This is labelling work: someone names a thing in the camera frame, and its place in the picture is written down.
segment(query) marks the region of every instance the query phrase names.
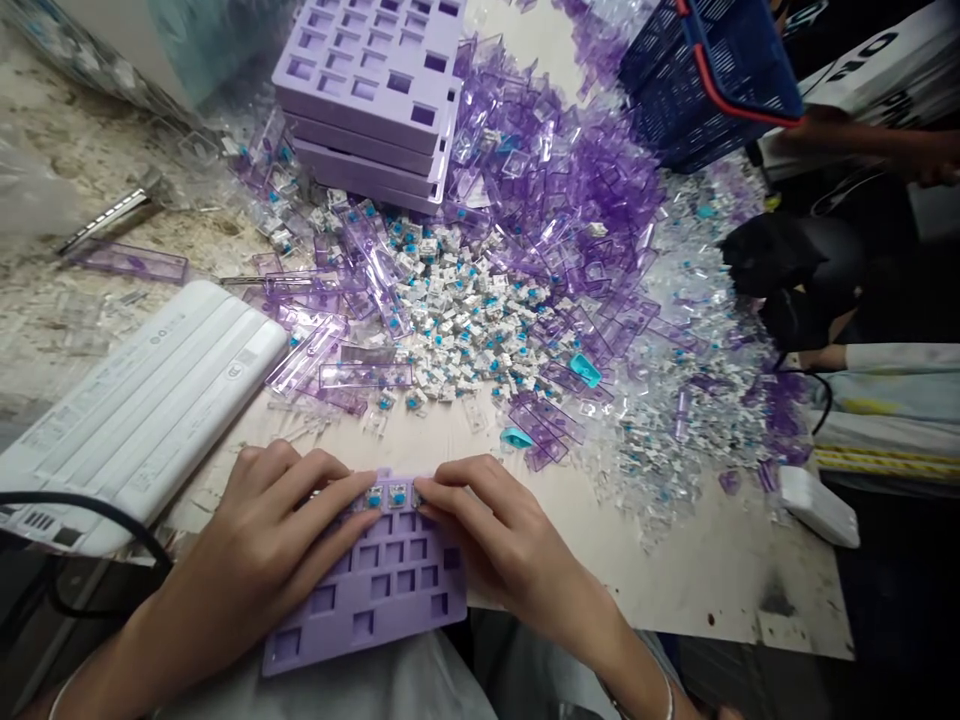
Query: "blue plastic basket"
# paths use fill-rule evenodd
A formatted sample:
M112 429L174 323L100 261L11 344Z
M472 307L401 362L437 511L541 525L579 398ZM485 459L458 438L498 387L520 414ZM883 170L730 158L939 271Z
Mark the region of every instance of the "blue plastic basket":
M637 140L677 172L803 116L768 0L661 0L619 77Z

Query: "gray pants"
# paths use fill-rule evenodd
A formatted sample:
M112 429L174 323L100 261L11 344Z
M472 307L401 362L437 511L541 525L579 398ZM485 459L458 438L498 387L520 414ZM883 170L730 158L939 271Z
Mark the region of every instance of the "gray pants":
M163 720L617 720L596 676L507 613L474 611L472 675L441 632L260 677L262 647L157 714ZM679 678L656 636L640 633Z

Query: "pile of plastic parts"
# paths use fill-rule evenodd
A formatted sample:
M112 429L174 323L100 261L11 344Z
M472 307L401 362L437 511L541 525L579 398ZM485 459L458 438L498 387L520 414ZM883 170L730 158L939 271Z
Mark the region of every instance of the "pile of plastic parts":
M460 45L432 217L313 183L275 110L233 167L274 252L233 284L292 332L271 407L315 403L321 427L337 408L382 437L394 405L451 403L480 432L490 394L500 452L524 448L534 471L572 461L655 541L704 469L734 494L742 470L810 451L803 379L769 372L716 247L762 212L762 188L737 159L660 173L617 97L570 105L534 69L499 37Z

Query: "cyan plastic piece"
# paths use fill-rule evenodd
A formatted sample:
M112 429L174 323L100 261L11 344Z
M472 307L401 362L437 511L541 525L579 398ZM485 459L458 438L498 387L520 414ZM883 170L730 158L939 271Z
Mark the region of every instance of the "cyan plastic piece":
M580 353L570 358L570 369L583 378L587 387L595 388L603 380L603 374Z
M500 439L519 450L526 450L528 447L533 446L533 438L520 428L507 428L500 433Z

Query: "metal tool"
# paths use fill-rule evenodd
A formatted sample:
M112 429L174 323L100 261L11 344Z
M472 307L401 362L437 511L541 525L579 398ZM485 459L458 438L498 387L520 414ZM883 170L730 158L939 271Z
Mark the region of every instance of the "metal tool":
M84 240L94 237L104 228L112 225L121 218L128 217L138 207L152 202L158 190L164 186L163 174L155 167L150 167L140 179L140 187L124 195L109 208L97 215L82 228L71 235L57 250L57 255L66 255Z

